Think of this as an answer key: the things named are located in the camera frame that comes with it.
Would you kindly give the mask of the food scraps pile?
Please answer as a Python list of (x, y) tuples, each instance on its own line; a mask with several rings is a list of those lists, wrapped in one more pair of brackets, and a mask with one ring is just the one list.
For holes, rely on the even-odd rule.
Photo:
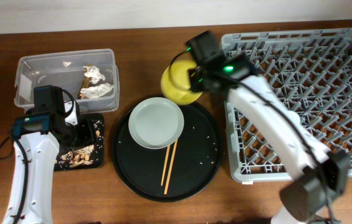
[(61, 148), (55, 160), (55, 171), (94, 169), (103, 164), (105, 123), (102, 119), (96, 119), (93, 126), (97, 135), (95, 144), (80, 149)]

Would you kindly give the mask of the yellow bowl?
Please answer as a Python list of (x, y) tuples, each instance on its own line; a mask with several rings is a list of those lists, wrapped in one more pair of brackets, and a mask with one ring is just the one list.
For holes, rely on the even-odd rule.
[(188, 105), (195, 102), (202, 92), (192, 92), (188, 70), (196, 68), (193, 60), (176, 60), (161, 77), (163, 95), (177, 105)]

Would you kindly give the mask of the white napkin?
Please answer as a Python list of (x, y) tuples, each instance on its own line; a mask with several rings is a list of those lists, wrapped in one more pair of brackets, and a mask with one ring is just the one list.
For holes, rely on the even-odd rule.
[(79, 92), (78, 97), (80, 99), (90, 99), (90, 98), (99, 98), (103, 95), (106, 95), (113, 90), (113, 85), (109, 83), (100, 84), (98, 86), (91, 86), (88, 88), (82, 88)]
[(88, 78), (92, 84), (97, 84), (99, 81), (105, 81), (106, 78), (100, 73), (100, 69), (96, 66), (83, 66), (84, 76)]

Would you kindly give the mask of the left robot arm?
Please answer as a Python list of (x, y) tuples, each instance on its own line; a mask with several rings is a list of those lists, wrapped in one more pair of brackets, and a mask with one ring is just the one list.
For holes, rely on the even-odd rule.
[(52, 223), (52, 182), (60, 145), (78, 149), (97, 141), (93, 122), (71, 121), (54, 115), (28, 114), (16, 119), (9, 133), (15, 167), (3, 223)]

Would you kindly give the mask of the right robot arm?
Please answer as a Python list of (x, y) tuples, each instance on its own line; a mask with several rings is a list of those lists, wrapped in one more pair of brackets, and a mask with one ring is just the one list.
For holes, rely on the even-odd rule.
[(244, 55), (193, 55), (193, 60), (197, 66), (188, 71), (192, 91), (225, 94), (274, 149), (293, 180), (280, 191), (282, 208), (271, 222), (308, 223), (321, 209), (330, 209), (345, 192), (349, 155), (332, 152), (309, 133)]

